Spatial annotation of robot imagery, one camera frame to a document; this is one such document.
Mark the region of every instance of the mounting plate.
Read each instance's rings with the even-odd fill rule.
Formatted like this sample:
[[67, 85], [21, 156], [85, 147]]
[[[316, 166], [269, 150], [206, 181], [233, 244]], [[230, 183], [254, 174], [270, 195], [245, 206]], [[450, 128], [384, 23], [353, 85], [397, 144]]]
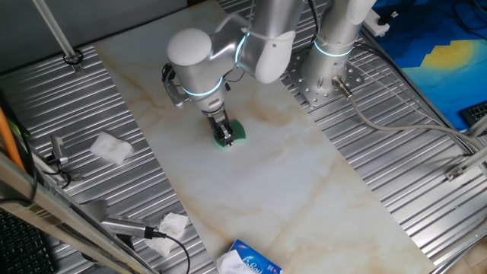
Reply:
[[[312, 91], [312, 89], [310, 88], [311, 83], [307, 83], [305, 80], [306, 77], [304, 77], [305, 75], [301, 74], [301, 66], [303, 65], [303, 62], [307, 58], [309, 52], [309, 49], [305, 49], [300, 51], [299, 53], [293, 54], [291, 56], [291, 61], [288, 65], [287, 72], [291, 82], [296, 86], [298, 91], [304, 95], [310, 105], [312, 107], [319, 107], [338, 96], [342, 96], [342, 94], [338, 91], [338, 88], [331, 88], [328, 91], [322, 89], [323, 91], [321, 92]], [[355, 69], [355, 67], [347, 64], [346, 71], [347, 75], [346, 78], [343, 79], [343, 81], [345, 82], [347, 87], [350, 88], [350, 90], [353, 90], [364, 84], [364, 78], [361, 76], [360, 71]]]

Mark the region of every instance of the orange pole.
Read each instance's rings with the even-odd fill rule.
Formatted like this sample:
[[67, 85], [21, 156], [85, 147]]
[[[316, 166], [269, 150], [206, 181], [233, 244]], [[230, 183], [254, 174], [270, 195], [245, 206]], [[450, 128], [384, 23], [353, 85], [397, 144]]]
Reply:
[[17, 145], [15, 144], [14, 136], [8, 125], [7, 118], [3, 114], [3, 110], [0, 108], [0, 133], [5, 141], [5, 146], [7, 147], [10, 159], [23, 171], [25, 171], [24, 164], [22, 164], [21, 156], [18, 154]]

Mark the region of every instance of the yellow pattern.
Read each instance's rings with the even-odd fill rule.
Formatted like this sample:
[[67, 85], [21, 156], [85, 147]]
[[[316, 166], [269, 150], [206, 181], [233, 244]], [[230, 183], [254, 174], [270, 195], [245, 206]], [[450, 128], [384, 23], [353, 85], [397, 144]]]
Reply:
[[458, 69], [468, 64], [473, 52], [471, 40], [451, 41], [449, 46], [436, 46], [426, 55], [421, 66], [440, 70]]

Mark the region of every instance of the blue tissue box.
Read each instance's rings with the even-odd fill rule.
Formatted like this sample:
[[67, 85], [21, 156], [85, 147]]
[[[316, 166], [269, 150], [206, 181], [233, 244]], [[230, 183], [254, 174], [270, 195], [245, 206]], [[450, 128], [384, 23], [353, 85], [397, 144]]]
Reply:
[[282, 269], [269, 261], [257, 251], [246, 245], [243, 241], [236, 240], [230, 251], [236, 250], [240, 258], [255, 273], [258, 274], [282, 274]]

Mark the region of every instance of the glowing blue ring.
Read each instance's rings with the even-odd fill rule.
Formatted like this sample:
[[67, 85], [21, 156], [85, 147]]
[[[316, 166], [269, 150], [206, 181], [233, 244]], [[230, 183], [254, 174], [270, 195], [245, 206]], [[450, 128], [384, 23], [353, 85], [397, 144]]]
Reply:
[[216, 87], [214, 87], [213, 89], [211, 89], [210, 91], [206, 91], [205, 93], [202, 93], [202, 94], [194, 94], [193, 92], [189, 92], [187, 89], [185, 89], [183, 87], [183, 90], [184, 92], [186, 92], [187, 94], [191, 95], [191, 96], [197, 96], [197, 97], [201, 97], [201, 96], [206, 96], [206, 95], [210, 95], [212, 94], [213, 92], [215, 92], [216, 90], [218, 90], [218, 88], [220, 87], [221, 83], [223, 82], [223, 77], [220, 78], [220, 81], [219, 83], [216, 85]]
[[244, 46], [245, 39], [250, 35], [250, 33], [247, 33], [247, 35], [244, 35], [240, 43], [238, 43], [237, 46], [237, 51], [235, 53], [235, 64], [238, 66], [238, 57], [240, 55], [240, 51], [242, 50], [242, 46]]
[[314, 45], [317, 47], [317, 49], [318, 49], [318, 50], [319, 50], [319, 51], [320, 51], [322, 54], [324, 54], [324, 55], [328, 55], [328, 56], [332, 56], [332, 57], [342, 57], [342, 56], [345, 56], [345, 55], [349, 54], [349, 53], [352, 51], [352, 49], [350, 49], [348, 52], [343, 53], [343, 54], [331, 54], [331, 53], [327, 53], [326, 51], [324, 51], [324, 50], [320, 49], [316, 41], [314, 41]]

